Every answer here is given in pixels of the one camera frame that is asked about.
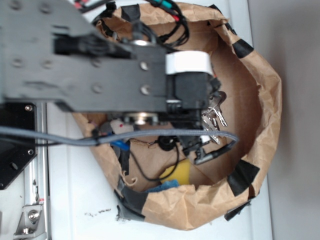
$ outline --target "silver key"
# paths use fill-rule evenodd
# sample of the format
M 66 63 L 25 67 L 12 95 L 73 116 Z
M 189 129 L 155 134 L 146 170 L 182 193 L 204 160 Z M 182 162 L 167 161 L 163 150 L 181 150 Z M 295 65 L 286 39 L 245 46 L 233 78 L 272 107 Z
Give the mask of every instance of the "silver key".
M 219 91 L 218 93 L 218 96 L 214 96 L 212 98 L 209 109 L 218 116 L 222 126 L 227 127 L 228 124 L 222 115 L 222 110 L 220 108 L 220 105 L 226 100 L 227 94 L 224 91 Z
M 218 125 L 218 122 L 216 120 L 217 118 L 217 114 L 215 113 L 215 111 L 210 111 L 207 115 L 208 119 L 211 121 L 212 125 L 214 126 L 214 128 L 217 130 L 217 131 L 220 131 L 220 127 Z
M 205 115 L 202 116 L 202 126 L 207 131 L 217 131 L 215 126 L 208 121 L 209 118 Z M 220 140 L 215 135 L 211 135 L 210 138 L 218 145 L 220 145 Z

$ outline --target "metal bolt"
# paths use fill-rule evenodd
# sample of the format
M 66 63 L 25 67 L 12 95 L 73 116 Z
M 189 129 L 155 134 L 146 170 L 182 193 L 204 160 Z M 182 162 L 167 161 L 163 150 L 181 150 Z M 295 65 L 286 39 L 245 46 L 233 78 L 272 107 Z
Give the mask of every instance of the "metal bolt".
M 44 14 L 49 14 L 51 13 L 51 7 L 48 3 L 43 2 L 41 3 L 40 7 L 39 7 L 40 11 L 43 12 Z
M 142 70 L 148 71 L 149 70 L 148 63 L 146 63 L 145 61 L 140 62 L 140 68 Z
M 41 65 L 45 69 L 51 69 L 52 68 L 52 61 L 50 61 L 49 59 L 46 59 L 41 63 Z
M 14 58 L 13 60 L 12 60 L 12 66 L 14 66 L 15 68 L 22 68 L 22 66 L 23 66 L 23 61 L 22 61 L 22 59 L 20 59 L 20 58 Z
M 91 64 L 96 68 L 100 68 L 101 67 L 101 61 L 100 61 L 99 58 L 92 58 L 91 59 Z
M 40 214 L 36 210 L 31 210 L 28 213 L 28 218 L 30 221 L 36 221 L 39 218 Z
M 151 87 L 149 85 L 143 85 L 141 88 L 140 88 L 140 91 L 143 95 L 150 95 L 151 93 Z
M 9 3 L 10 8 L 12 8 L 13 10 L 19 10 L 22 8 L 22 4 L 20 1 L 18 0 L 12 0 Z
M 22 229 L 22 234 L 30 234 L 30 227 Z
M 27 112 L 31 112 L 34 108 L 31 105 L 26 105 L 24 107 L 24 110 L 26 110 Z
M 103 87 L 99 83 L 94 83 L 92 85 L 92 91 L 94 91 L 96 94 L 102 93 Z

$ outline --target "red wire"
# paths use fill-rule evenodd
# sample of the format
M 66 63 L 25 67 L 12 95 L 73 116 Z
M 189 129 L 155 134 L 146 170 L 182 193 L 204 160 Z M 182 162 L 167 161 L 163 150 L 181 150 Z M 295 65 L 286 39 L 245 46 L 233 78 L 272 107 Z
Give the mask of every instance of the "red wire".
M 178 17 L 178 16 L 175 16 L 175 15 L 171 15 L 173 18 L 174 18 L 174 20 L 176 21 L 176 22 L 179 22 L 180 21 L 180 18 Z

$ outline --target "blue cloth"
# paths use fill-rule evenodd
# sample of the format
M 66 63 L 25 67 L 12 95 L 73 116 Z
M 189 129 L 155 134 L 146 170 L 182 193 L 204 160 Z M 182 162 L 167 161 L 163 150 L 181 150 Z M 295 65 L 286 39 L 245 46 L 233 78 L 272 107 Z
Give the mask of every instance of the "blue cloth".
M 158 193 L 167 189 L 171 189 L 171 188 L 176 188 L 179 187 L 179 183 L 176 179 L 171 180 L 171 181 L 165 181 L 163 184 L 150 188 L 147 191 L 145 191 L 146 193 Z

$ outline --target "white surface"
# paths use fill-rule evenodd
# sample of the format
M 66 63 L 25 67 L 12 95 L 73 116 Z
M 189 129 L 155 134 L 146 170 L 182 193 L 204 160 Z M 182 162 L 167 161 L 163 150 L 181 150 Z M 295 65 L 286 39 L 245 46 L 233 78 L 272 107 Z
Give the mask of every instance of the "white surface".
M 283 81 L 268 181 L 275 240 L 319 239 L 320 1 L 249 0 L 255 48 Z
M 214 75 L 208 53 L 203 51 L 177 51 L 166 55 L 166 74 L 200 72 Z
M 117 5 L 137 1 L 118 0 Z M 232 17 L 232 26 L 251 43 L 248 5 L 245 0 L 184 1 L 210 6 L 215 3 L 223 14 Z M 101 10 L 88 16 L 89 19 Z M 48 131 L 57 135 L 81 138 L 70 114 L 48 106 Z M 220 217 L 192 231 L 179 231 L 145 222 L 116 221 L 117 201 L 102 170 L 90 150 L 83 147 L 55 146 L 49 149 L 52 239 L 215 239 L 271 240 L 268 184 L 260 195 L 230 222 Z
M 25 182 L 22 173 L 6 190 L 0 191 L 0 212 L 2 212 L 0 240 L 14 238 L 24 205 Z

